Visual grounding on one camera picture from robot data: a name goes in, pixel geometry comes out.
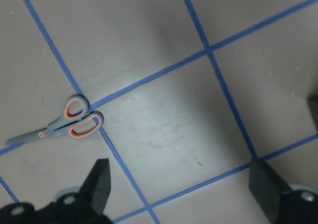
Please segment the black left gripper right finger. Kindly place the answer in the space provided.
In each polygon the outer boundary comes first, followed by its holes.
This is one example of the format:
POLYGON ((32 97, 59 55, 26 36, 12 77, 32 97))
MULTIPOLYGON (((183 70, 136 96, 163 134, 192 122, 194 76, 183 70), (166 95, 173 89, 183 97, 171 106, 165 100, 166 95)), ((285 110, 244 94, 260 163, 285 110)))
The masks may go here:
POLYGON ((272 224, 278 221, 283 198, 294 192, 264 159, 255 157, 250 161, 249 190, 272 224))

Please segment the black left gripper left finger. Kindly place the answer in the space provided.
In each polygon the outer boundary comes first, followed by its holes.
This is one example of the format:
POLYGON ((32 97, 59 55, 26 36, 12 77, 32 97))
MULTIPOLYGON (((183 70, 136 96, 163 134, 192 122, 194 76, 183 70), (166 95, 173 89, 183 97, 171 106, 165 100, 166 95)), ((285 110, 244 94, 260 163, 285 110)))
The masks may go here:
POLYGON ((104 212, 111 191, 109 159, 98 159, 82 184, 79 193, 92 209, 101 215, 104 212))

